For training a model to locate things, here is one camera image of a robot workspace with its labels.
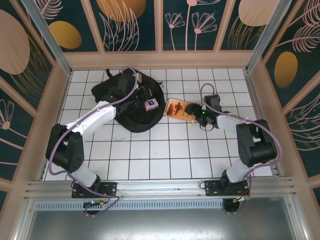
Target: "dark teal wall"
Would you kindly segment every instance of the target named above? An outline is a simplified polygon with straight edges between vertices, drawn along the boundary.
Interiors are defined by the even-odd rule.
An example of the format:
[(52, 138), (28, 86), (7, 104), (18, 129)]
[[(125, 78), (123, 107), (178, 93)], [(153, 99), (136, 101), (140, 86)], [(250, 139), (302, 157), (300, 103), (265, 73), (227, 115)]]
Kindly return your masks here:
[(320, 174), (320, 84), (286, 115), (286, 120), (308, 177)]
[[(22, 25), (27, 34), (30, 47), (29, 61), (22, 73), (10, 74), (0, 68), (0, 76), (37, 109), (51, 73), (52, 65), (9, 0), (1, 2), (0, 10), (13, 16)], [(8, 33), (1, 32), (0, 29), (0, 34), (7, 35)]]
[(3, 207), (4, 203), (5, 203), (6, 196), (7, 196), (7, 192), (0, 190), (0, 213), (1, 213), (2, 207)]
[(34, 118), (2, 89), (0, 112), (0, 178), (11, 181)]
[[(318, 0), (303, 2), (265, 66), (282, 107), (320, 71)], [(320, 174), (319, 81), (285, 117), (307, 176)]]
[[(293, 21), (298, 19), (294, 24), (290, 25), (281, 40), (278, 43), (278, 46), (273, 51), (269, 60), (266, 63), (266, 68), (271, 77), (272, 83), (274, 85), (275, 91), (278, 95), (281, 105), (284, 107), (300, 90), (303, 88), (310, 79), (320, 71), (320, 18), (315, 16), (320, 16), (320, 9), (315, 9), (314, 16), (312, 17), (315, 22), (313, 27), (310, 28), (310, 33), (299, 34), (299, 30), (302, 28), (307, 28), (307, 24), (304, 21), (304, 18), (301, 17), (305, 14), (308, 1), (304, 1), (303, 5), (300, 7), (299, 11), (293, 18)], [(294, 40), (295, 38), (304, 38), (303, 41)], [(279, 58), (283, 53), (291, 53), (290, 58), (281, 59)], [(275, 68), (278, 65), (279, 68), (282, 66), (289, 65), (294, 59), (297, 61), (297, 70), (291, 83), (287, 87), (281, 87), (284, 77), (275, 75)], [(289, 70), (284, 75), (289, 75), (294, 69)]]
[(62, 9), (57, 13), (53, 19), (46, 19), (48, 25), (57, 22), (64, 21), (74, 26), (80, 33), (82, 43), (77, 48), (61, 47), (63, 52), (97, 52), (97, 46), (94, 41), (94, 37), (89, 27), (85, 11), (82, 7), (80, 0), (62, 0), (61, 5), (58, 8)]
[(131, 20), (126, 24), (106, 16), (97, 4), (97, 0), (90, 0), (90, 3), (105, 51), (156, 50), (154, 0), (145, 0), (146, 5), (142, 15), (136, 17), (136, 20), (131, 16)]
[(246, 30), (247, 26), (239, 19), (240, 2), (241, 0), (235, 1), (221, 50), (253, 50), (265, 28), (265, 25), (249, 26), (249, 30)]
[[(189, 5), (187, 4), (187, 1), (164, 0), (163, 50), (172, 51), (175, 48), (175, 50), (185, 51), (186, 32), (188, 50), (213, 50), (224, 14), (226, 1), (222, 0), (217, 3), (214, 3), (214, 1), (211, 2), (213, 3), (191, 6), (188, 16)], [(186, 29), (187, 17), (189, 19), (188, 29)], [(196, 39), (195, 28), (200, 27), (205, 21), (207, 22), (201, 27), (205, 32), (198, 34)], [(169, 24), (175, 26), (172, 28), (172, 34)]]
[(320, 186), (314, 188), (313, 192), (314, 192), (315, 198), (316, 198), (316, 200), (317, 200), (317, 202), (319, 204), (319, 207), (320, 207)]
[(263, 53), (262, 53), (262, 57), (263, 57), (263, 58), (264, 58), (265, 55), (267, 54), (268, 50), (269, 50), (270, 47), (271, 47), (271, 44), (272, 44), (273, 41), (274, 41), (274, 38), (278, 35), (279, 31), (280, 31), (281, 28), (283, 27), (285, 21), (286, 21), (287, 18), (288, 18), (288, 15), (289, 15), (290, 12), (292, 11), (292, 8), (295, 6), (296, 3), (297, 3), (297, 0), (292, 0), (289, 9), (287, 10), (286, 14), (285, 14), (284, 17), (282, 18), (281, 23), (279, 24), (279, 26), (278, 26), (278, 28), (276, 29), (275, 33), (273, 34), (270, 42), (268, 43), (268, 45), (266, 46), (265, 50), (263, 51)]

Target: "black backpack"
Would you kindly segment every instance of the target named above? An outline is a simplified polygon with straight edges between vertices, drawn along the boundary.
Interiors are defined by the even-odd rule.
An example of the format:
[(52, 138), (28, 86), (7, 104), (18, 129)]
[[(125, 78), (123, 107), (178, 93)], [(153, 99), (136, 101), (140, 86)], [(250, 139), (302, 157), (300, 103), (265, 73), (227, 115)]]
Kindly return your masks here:
[[(106, 95), (113, 87), (118, 85), (119, 77), (121, 72), (115, 76), (112, 76), (109, 69), (106, 69), (106, 74), (109, 79), (99, 83), (94, 86), (91, 90), (95, 101), (98, 103), (103, 100), (104, 95)], [(152, 95), (159, 104), (159, 107), (150, 111), (146, 111), (144, 108), (137, 109), (131, 113), (123, 112), (115, 117), (115, 120), (119, 122), (123, 127), (133, 133), (142, 133), (151, 129), (156, 125), (164, 115), (166, 108), (166, 102), (164, 98), (164, 93), (157, 81), (153, 78), (143, 74), (142, 72), (135, 70), (137, 73), (140, 73), (142, 76), (142, 84), (148, 85)], [(126, 74), (134, 74), (133, 71), (129, 68), (123, 71)]]

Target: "small box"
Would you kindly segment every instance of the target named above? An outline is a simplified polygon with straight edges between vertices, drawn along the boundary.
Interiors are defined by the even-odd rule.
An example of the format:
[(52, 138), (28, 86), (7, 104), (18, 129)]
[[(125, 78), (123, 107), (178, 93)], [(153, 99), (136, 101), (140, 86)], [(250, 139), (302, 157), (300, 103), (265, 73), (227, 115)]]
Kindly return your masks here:
[(148, 112), (150, 110), (158, 108), (159, 104), (158, 104), (158, 102), (157, 102), (157, 100), (155, 98), (152, 98), (150, 100), (147, 100), (144, 103), (144, 107), (145, 107), (145, 110)]

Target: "floral wallpaper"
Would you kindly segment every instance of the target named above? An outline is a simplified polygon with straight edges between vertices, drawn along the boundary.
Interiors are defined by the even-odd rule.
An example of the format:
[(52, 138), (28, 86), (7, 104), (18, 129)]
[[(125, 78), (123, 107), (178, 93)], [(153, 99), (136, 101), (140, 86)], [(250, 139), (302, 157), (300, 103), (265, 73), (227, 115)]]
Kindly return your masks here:
[(33, 120), (0, 89), (0, 178), (13, 179)]
[(154, 0), (90, 0), (106, 52), (155, 51)]
[(63, 52), (98, 51), (80, 0), (34, 2)]
[(283, 16), (283, 18), (281, 20), (281, 23), (279, 24), (278, 28), (275, 30), (272, 38), (270, 39), (268, 45), (265, 47), (265, 49), (264, 49), (264, 51), (262, 53), (262, 57), (263, 58), (265, 58), (265, 56), (266, 56), (267, 52), (269, 51), (272, 43), (274, 42), (274, 38), (278, 35), (279, 31), (281, 30), (282, 26), (284, 25), (285, 21), (288, 18), (288, 15), (291, 13), (292, 8), (295, 6), (296, 3), (297, 3), (297, 0), (292, 0), (288, 10), (283, 14), (284, 16)]
[(52, 65), (9, 0), (0, 4), (0, 76), (38, 108)]
[(163, 50), (213, 50), (226, 0), (164, 0)]
[(320, 174), (320, 84), (286, 115), (306, 174)]
[(279, 0), (236, 0), (221, 50), (253, 50)]
[(284, 107), (320, 71), (320, 0), (305, 0), (266, 62)]

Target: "metal plate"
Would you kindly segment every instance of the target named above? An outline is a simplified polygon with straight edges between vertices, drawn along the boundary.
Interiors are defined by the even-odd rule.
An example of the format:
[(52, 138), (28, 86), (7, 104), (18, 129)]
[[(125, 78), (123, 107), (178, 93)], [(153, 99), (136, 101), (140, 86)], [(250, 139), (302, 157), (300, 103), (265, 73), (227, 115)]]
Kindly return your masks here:
[[(221, 209), (222, 199), (174, 199), (174, 200), (122, 200), (114, 204), (109, 211), (114, 210), (179, 210), (179, 209)], [(110, 203), (98, 205), (88, 210), (108, 207)], [(87, 201), (37, 201), (35, 211), (83, 211)]]
[(243, 190), (247, 195), (249, 195), (249, 187), (247, 181), (241, 181), (237, 183), (232, 183), (232, 187), (223, 191), (221, 181), (213, 180), (213, 181), (204, 181), (205, 195), (207, 197), (214, 196), (241, 196), (241, 190)]
[[(109, 196), (115, 196), (117, 193), (117, 183), (116, 182), (101, 182), (100, 184), (100, 194), (107, 193)], [(71, 197), (73, 199), (92, 199), (99, 198), (97, 195), (88, 192), (78, 183), (73, 184)]]

